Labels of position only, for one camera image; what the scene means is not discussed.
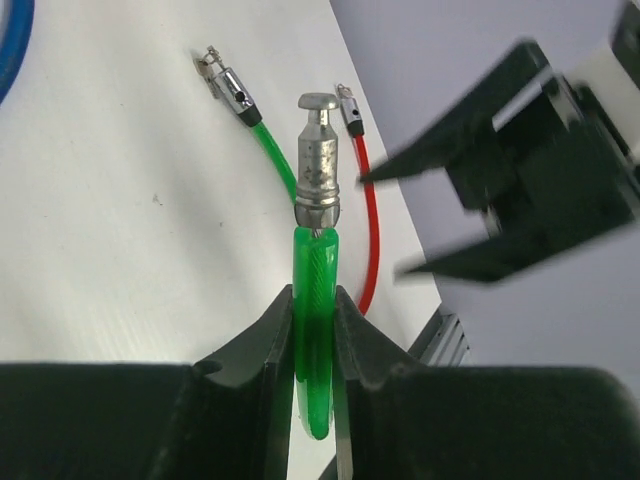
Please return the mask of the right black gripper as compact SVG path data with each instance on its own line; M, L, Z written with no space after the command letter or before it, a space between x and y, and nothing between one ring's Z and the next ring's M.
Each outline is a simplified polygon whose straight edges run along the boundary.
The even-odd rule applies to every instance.
M544 237L597 235L639 215L639 43L617 39L573 75L517 42L436 123L360 177L443 168L469 211L504 236L401 267L495 283L549 258Z

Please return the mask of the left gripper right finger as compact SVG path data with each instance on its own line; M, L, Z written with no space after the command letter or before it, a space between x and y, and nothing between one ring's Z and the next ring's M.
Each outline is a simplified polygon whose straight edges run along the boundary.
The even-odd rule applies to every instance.
M595 368L430 367L344 290L334 317L341 479L635 479L639 408Z

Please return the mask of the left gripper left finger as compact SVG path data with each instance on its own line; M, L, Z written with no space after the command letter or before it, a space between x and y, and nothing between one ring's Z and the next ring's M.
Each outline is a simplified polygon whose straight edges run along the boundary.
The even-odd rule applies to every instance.
M5 479L283 479L292 291L194 364L5 363Z

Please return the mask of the green cable lock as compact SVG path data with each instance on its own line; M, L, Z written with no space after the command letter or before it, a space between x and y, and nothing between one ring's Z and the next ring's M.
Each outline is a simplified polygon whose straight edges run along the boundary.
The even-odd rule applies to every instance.
M295 378L301 422L307 434L327 437L333 416L333 322L336 304L340 216L338 136L330 113L339 106L332 93L304 93L298 100L308 119L298 137L295 169L283 159L256 102L219 52L208 47L194 61L212 95L224 100L256 135L292 199L293 329Z

